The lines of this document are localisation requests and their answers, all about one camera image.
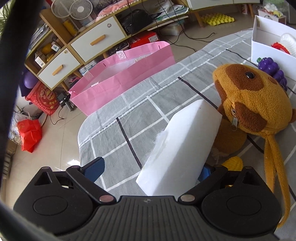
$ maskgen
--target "green plant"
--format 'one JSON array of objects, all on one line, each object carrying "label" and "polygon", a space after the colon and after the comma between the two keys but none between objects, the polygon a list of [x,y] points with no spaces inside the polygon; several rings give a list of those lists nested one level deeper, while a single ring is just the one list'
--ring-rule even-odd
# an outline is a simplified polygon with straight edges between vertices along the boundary
[{"label": "green plant", "polygon": [[14,2],[15,2],[15,0],[10,0],[1,9],[2,13],[0,13],[0,35],[2,34],[2,32],[4,30],[6,21],[8,19],[8,16],[10,14],[10,11],[11,11],[11,9],[13,7]]}]

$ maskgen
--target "black bag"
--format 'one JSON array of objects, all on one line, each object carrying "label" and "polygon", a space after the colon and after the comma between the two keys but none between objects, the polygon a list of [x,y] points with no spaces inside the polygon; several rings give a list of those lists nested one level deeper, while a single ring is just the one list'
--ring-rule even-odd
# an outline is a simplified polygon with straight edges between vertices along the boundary
[{"label": "black bag", "polygon": [[143,9],[136,9],[121,19],[120,23],[128,34],[135,34],[153,22]]}]

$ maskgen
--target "wooden drawer handle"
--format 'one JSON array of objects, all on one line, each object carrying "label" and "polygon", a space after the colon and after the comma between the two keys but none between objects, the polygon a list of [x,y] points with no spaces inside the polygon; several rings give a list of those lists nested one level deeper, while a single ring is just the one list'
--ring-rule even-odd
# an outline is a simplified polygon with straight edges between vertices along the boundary
[{"label": "wooden drawer handle", "polygon": [[96,40],[94,40],[93,42],[91,42],[91,46],[94,46],[98,42],[102,41],[104,38],[105,38],[105,35],[102,35],[101,37],[98,37]]},{"label": "wooden drawer handle", "polygon": [[63,65],[61,65],[60,67],[58,67],[58,68],[52,73],[52,75],[55,76],[55,75],[58,74],[62,69],[63,69]]}]

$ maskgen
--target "white cardboard box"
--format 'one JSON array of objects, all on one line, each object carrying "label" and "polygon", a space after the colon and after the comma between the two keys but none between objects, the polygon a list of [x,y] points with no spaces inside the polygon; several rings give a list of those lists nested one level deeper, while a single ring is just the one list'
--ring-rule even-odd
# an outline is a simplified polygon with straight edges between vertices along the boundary
[{"label": "white cardboard box", "polygon": [[268,19],[271,19],[273,21],[276,21],[276,22],[279,22],[279,23],[282,23],[282,24],[286,24],[286,16],[282,16],[280,18],[270,14],[270,13],[267,13],[267,12],[264,12],[264,11],[261,11],[260,9],[258,9],[258,14],[260,17],[264,17],[264,18],[268,18]]},{"label": "white cardboard box", "polygon": [[284,33],[296,38],[296,30],[273,20],[255,16],[251,61],[257,64],[258,58],[271,57],[277,62],[285,76],[296,81],[296,58],[283,51],[272,48],[271,45],[279,42]]}]

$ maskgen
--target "plush strap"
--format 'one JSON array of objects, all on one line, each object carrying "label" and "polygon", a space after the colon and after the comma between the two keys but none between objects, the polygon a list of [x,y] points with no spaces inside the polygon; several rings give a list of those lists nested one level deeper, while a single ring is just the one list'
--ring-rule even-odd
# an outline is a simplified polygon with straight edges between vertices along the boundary
[{"label": "plush strap", "polygon": [[277,172],[278,174],[279,183],[285,203],[285,213],[282,217],[282,220],[278,224],[278,227],[281,227],[289,216],[291,203],[289,184],[286,176],[284,161],[281,157],[279,145],[277,144],[274,135],[265,136],[264,166],[266,183],[272,192],[274,191],[275,172]]}]

